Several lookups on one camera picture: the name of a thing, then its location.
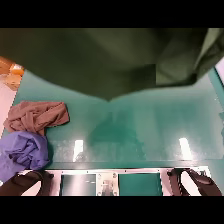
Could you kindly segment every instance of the green fabric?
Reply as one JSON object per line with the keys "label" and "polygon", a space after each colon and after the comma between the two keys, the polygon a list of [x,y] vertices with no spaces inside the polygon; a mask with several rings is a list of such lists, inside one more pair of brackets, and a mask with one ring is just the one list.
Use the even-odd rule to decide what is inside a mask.
{"label": "green fabric", "polygon": [[0,29],[2,56],[104,99],[193,84],[224,56],[222,28]]}

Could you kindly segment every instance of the crumpled cloth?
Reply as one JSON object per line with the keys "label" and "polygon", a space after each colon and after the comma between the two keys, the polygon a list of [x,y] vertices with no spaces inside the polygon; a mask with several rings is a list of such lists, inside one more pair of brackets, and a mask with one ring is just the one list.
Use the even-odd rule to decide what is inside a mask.
{"label": "crumpled cloth", "polygon": [[12,106],[4,122],[9,132],[29,131],[45,135],[45,127],[53,127],[69,121],[63,102],[29,102]]}
{"label": "crumpled cloth", "polygon": [[48,164],[47,138],[27,131],[15,131],[0,139],[0,180],[16,172],[39,170]]}

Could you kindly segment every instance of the brown cloth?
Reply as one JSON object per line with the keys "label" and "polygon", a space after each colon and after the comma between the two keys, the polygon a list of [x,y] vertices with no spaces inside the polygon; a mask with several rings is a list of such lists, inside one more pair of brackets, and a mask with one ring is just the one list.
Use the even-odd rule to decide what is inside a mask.
{"label": "brown cloth", "polygon": [[9,132],[29,131],[45,135],[45,127],[54,127],[69,121],[63,102],[28,102],[12,106],[4,122]]}

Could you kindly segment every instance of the garment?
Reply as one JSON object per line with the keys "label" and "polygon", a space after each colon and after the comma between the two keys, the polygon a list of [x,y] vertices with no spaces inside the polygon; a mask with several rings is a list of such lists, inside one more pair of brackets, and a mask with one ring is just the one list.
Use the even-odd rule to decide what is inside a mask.
{"label": "garment", "polygon": [[12,106],[4,122],[9,132],[30,131],[44,135],[45,127],[53,127],[69,121],[63,102],[29,102]]}
{"label": "garment", "polygon": [[2,28],[0,51],[47,81],[110,100],[195,83],[224,56],[224,29]]}
{"label": "garment", "polygon": [[0,139],[0,180],[2,182],[25,169],[39,170],[48,162],[45,136],[15,131]]}

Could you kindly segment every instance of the blue cloth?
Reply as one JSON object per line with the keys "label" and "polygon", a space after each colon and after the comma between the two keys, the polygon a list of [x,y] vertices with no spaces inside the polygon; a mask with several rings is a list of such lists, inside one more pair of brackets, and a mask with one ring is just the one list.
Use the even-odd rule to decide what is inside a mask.
{"label": "blue cloth", "polygon": [[26,131],[15,131],[0,139],[0,180],[16,172],[43,168],[48,160],[47,138]]}

